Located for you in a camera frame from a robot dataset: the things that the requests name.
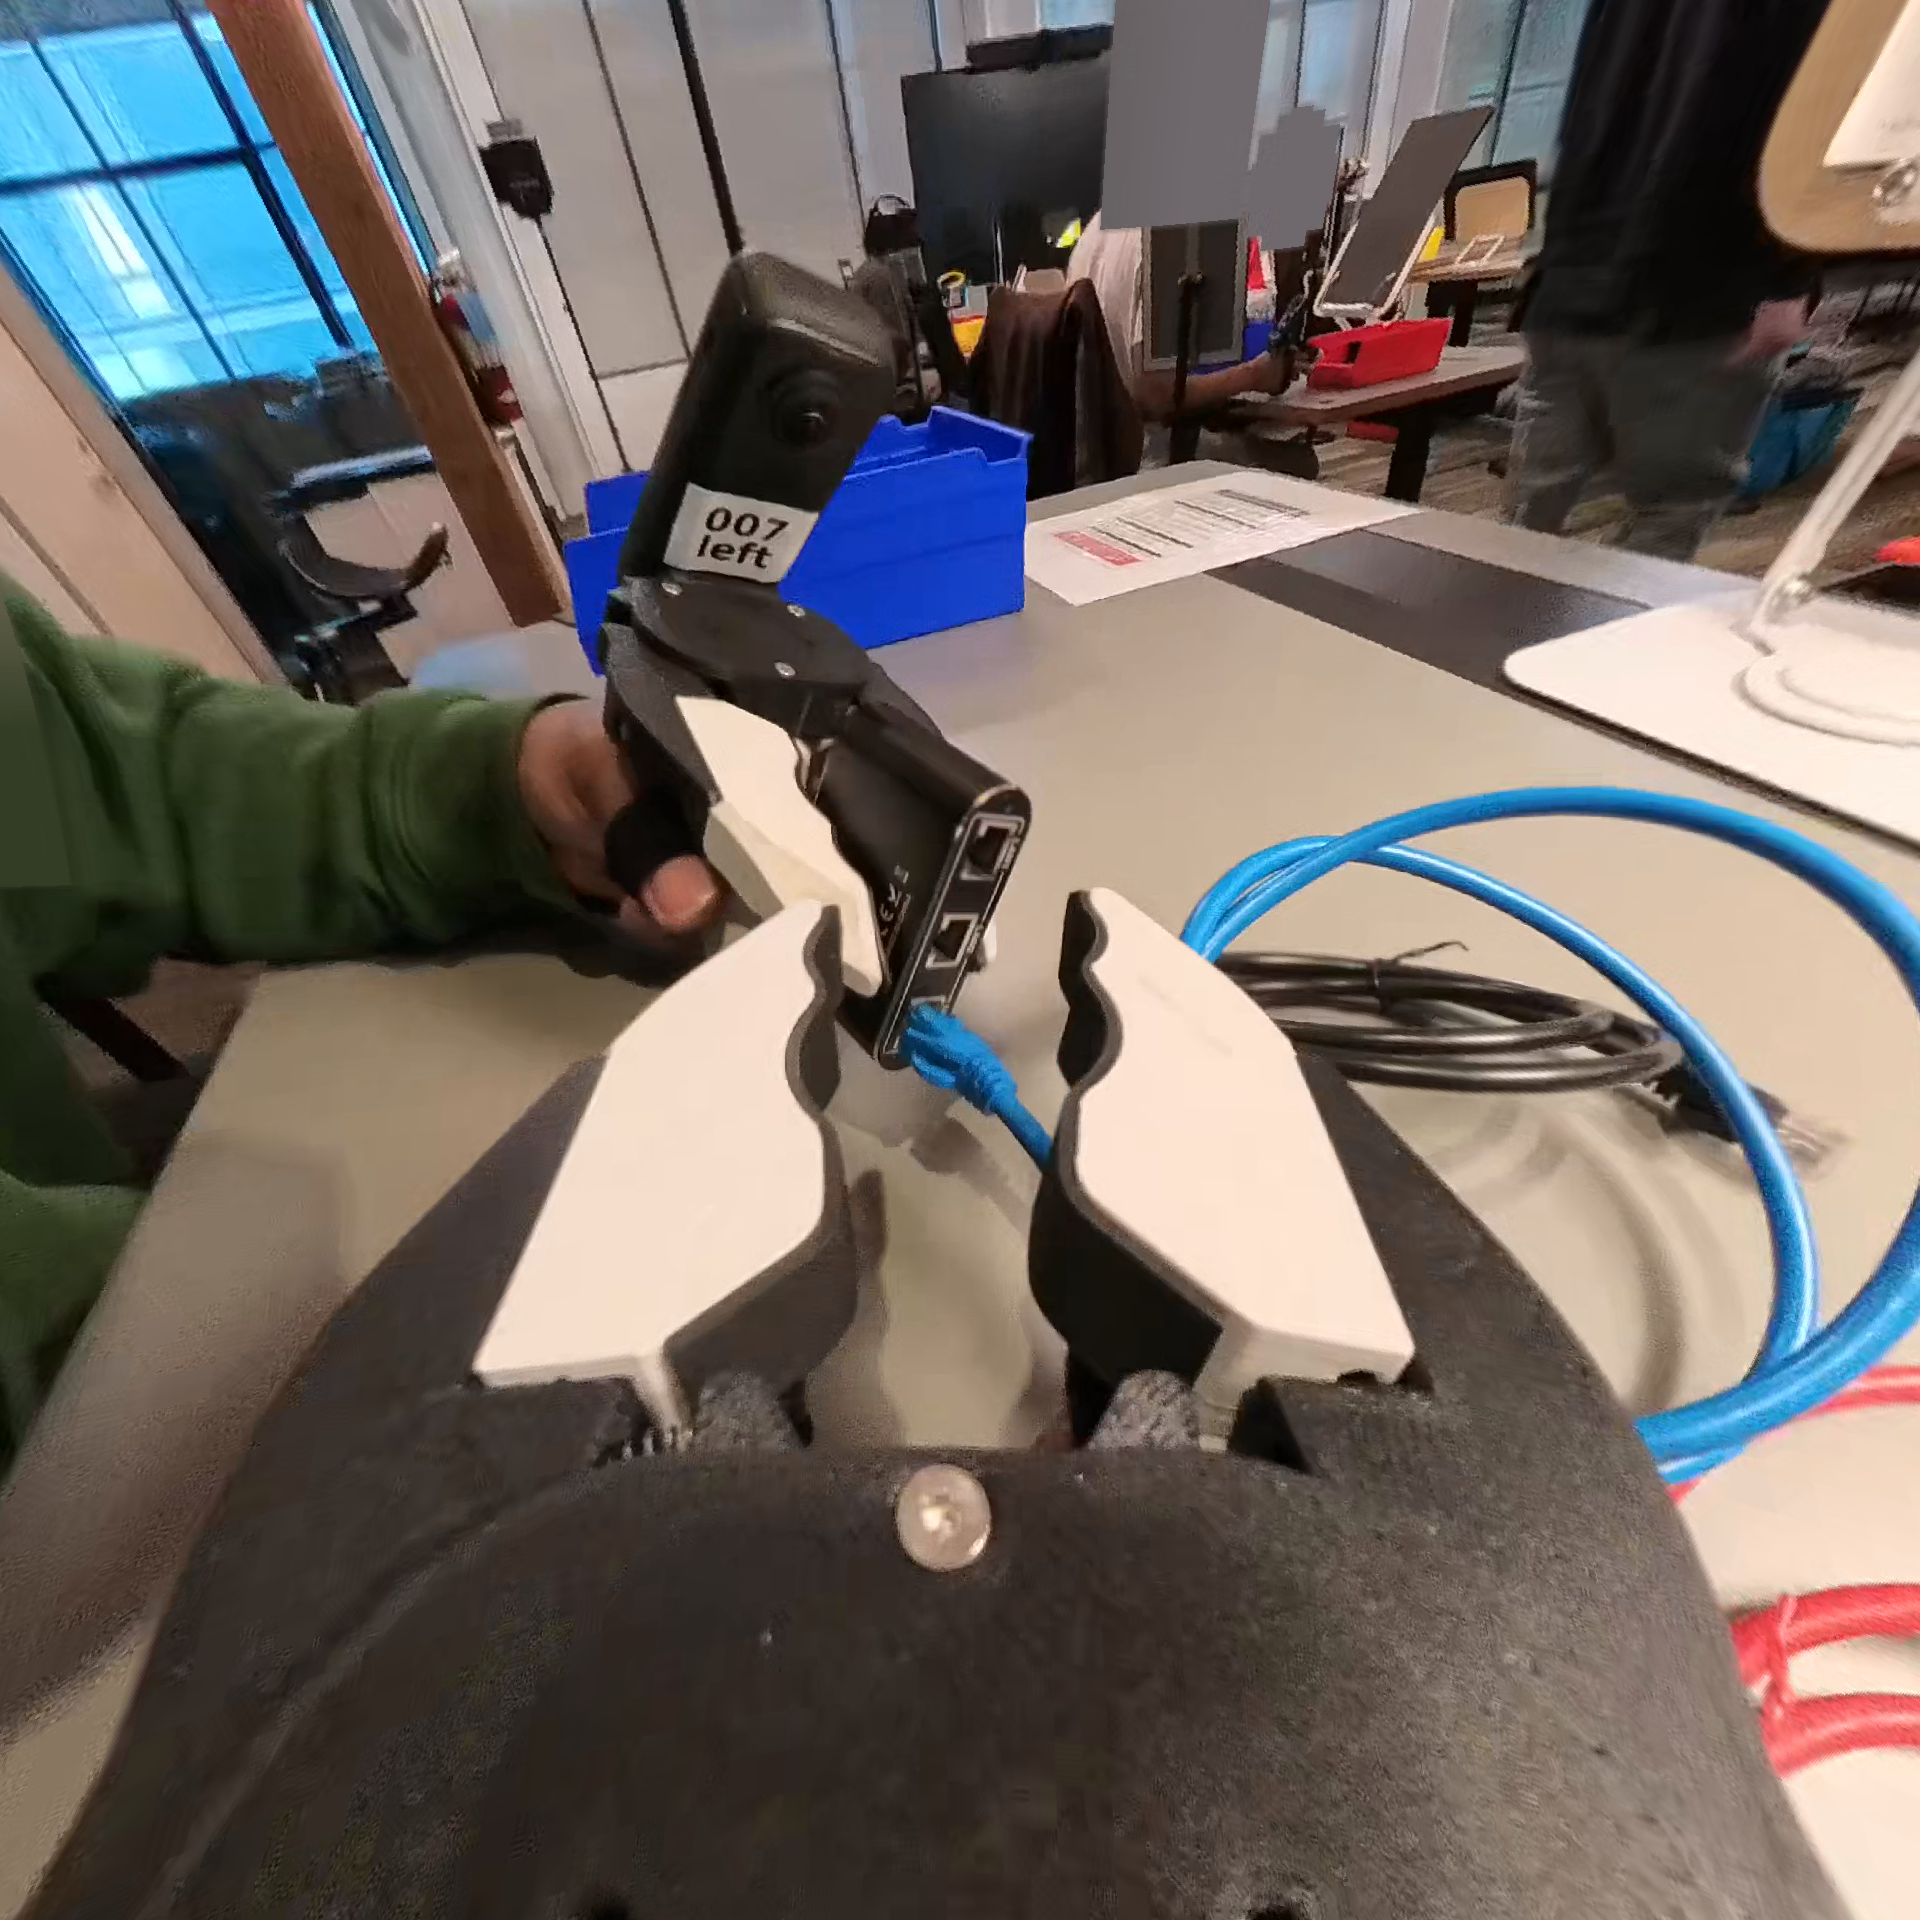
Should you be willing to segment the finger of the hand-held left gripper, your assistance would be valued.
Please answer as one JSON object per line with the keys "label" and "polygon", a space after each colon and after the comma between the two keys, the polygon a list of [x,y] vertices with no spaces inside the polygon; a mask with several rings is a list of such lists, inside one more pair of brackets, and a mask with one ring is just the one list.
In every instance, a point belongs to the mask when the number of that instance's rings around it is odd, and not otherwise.
{"label": "finger of the hand-held left gripper", "polygon": [[799,746],[773,721],[708,694],[679,694],[677,708],[708,774],[708,865],[763,922],[796,902],[834,907],[843,979],[859,996],[877,994],[884,962],[874,891],[802,790]]}

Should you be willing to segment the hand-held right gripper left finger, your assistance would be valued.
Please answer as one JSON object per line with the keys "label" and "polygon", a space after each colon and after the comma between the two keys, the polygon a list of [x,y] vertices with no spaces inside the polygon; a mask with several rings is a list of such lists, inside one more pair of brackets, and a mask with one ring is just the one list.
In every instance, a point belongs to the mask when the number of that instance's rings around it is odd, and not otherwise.
{"label": "hand-held right gripper left finger", "polygon": [[624,1383],[659,1434],[707,1385],[779,1402],[851,1331],[842,918],[794,902],[661,991],[605,1049],[470,1370]]}

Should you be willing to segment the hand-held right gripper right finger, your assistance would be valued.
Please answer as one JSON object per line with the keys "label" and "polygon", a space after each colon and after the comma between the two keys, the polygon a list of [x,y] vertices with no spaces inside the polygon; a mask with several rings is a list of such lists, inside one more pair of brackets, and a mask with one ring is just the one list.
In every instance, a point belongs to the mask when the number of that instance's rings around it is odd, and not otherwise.
{"label": "hand-held right gripper right finger", "polygon": [[1264,1380],[1397,1385],[1412,1333],[1288,1038],[1109,886],[1067,899],[1059,979],[1027,1279],[1084,1425],[1141,1374],[1204,1425]]}

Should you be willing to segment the black ethernet port hub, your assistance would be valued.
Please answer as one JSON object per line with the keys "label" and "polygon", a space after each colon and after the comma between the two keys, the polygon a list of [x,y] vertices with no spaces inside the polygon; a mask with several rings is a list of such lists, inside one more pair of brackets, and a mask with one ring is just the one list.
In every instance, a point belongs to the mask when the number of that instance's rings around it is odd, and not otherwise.
{"label": "black ethernet port hub", "polygon": [[877,929],[880,985],[847,990],[843,1029],[877,1068],[902,1069],[910,1017],[954,1011],[988,961],[1031,801],[919,708],[883,699],[851,707],[818,742],[807,790],[863,877]]}

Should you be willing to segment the blue plastic bin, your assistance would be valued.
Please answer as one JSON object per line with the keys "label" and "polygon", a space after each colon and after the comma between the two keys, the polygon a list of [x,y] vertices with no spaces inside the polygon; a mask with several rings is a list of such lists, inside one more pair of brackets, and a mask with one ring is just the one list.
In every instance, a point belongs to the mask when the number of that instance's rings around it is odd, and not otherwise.
{"label": "blue plastic bin", "polygon": [[784,442],[757,402],[699,409],[688,457],[644,483],[588,486],[565,546],[574,626],[604,630],[728,694],[807,679],[847,687],[852,652],[960,629],[1024,603],[1027,433],[934,409],[883,417],[863,449]]}

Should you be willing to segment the person's left hand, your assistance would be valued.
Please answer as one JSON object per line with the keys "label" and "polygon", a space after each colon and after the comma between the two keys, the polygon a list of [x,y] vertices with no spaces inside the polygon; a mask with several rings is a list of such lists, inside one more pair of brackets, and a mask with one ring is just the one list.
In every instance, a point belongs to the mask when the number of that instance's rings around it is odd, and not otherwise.
{"label": "person's left hand", "polygon": [[541,703],[519,739],[517,782],[565,889],[637,947],[686,945],[727,916],[728,889],[677,796],[636,785],[594,703]]}

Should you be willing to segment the red fire extinguisher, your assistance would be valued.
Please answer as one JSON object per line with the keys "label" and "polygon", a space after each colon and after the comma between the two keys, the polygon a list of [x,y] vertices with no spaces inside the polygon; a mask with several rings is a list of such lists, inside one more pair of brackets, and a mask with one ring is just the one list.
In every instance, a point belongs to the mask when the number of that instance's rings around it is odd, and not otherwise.
{"label": "red fire extinguisher", "polygon": [[463,253],[448,247],[437,253],[427,275],[427,293],[448,347],[459,358],[470,398],[492,427],[520,420],[520,402],[490,309],[463,262]]}

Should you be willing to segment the brown jacket on chair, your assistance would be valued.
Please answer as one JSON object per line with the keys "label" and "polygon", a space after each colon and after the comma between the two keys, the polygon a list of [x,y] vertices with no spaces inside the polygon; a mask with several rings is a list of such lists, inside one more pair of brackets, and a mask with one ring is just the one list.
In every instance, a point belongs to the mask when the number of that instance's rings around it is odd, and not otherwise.
{"label": "brown jacket on chair", "polygon": [[1146,427],[1086,279],[1042,294],[995,287],[966,393],[976,417],[1029,437],[1029,500],[1109,485],[1142,466]]}

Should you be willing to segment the black monitor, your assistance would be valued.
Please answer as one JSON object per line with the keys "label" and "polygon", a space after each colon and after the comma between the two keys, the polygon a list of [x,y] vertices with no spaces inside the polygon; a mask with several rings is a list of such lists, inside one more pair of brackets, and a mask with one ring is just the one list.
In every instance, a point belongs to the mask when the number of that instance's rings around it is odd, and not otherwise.
{"label": "black monitor", "polygon": [[1106,54],[901,79],[919,239],[933,279],[1067,270],[1101,203]]}

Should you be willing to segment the black office chair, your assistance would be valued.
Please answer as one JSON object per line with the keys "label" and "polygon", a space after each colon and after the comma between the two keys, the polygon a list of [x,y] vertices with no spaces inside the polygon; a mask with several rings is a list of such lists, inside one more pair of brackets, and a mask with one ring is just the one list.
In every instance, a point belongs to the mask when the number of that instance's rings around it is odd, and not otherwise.
{"label": "black office chair", "polygon": [[416,589],[448,564],[451,537],[429,524],[400,566],[372,566],[332,555],[308,524],[278,540],[278,559],[301,587],[332,605],[334,617],[292,638],[291,677],[316,703],[358,707],[406,687],[383,633],[416,617]]}

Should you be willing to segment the grey board on pole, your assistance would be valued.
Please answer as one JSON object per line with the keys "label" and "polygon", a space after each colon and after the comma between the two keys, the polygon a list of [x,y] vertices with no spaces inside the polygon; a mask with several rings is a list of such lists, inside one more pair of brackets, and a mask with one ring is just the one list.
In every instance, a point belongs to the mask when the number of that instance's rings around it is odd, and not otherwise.
{"label": "grey board on pole", "polygon": [[1245,245],[1240,215],[1142,233],[1142,371],[1166,387],[1170,465],[1197,446],[1197,379],[1240,363]]}

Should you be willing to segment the printed paper sheet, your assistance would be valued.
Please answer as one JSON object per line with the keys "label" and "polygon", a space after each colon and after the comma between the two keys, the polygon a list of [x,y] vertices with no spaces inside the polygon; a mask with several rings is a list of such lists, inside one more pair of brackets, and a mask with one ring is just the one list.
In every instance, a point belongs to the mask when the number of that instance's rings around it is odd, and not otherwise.
{"label": "printed paper sheet", "polygon": [[1024,579],[1086,607],[1408,515],[1412,507],[1392,499],[1227,469],[1031,521]]}

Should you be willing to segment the red plastic bin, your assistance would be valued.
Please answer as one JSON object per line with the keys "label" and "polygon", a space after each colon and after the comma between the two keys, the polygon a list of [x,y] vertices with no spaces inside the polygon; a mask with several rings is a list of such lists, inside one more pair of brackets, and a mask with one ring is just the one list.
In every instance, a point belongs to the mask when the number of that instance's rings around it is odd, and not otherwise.
{"label": "red plastic bin", "polygon": [[1312,341],[1310,393],[1366,393],[1438,371],[1452,345],[1452,318],[1380,321],[1338,326]]}

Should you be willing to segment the blue bag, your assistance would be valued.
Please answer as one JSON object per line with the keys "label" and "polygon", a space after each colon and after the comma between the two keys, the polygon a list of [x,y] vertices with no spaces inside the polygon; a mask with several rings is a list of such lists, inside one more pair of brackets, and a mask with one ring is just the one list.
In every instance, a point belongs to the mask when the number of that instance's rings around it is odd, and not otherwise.
{"label": "blue bag", "polygon": [[1828,461],[1853,420],[1863,383],[1842,355],[1796,347],[1744,455],[1734,502],[1744,510],[1791,486]]}

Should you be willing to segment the wooden post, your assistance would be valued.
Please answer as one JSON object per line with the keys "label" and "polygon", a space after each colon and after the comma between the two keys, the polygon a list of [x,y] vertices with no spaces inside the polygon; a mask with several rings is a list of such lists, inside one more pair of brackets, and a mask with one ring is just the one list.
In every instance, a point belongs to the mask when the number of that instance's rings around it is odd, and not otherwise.
{"label": "wooden post", "polygon": [[512,479],[370,148],[296,2],[210,2],[512,623],[568,611],[559,550]]}

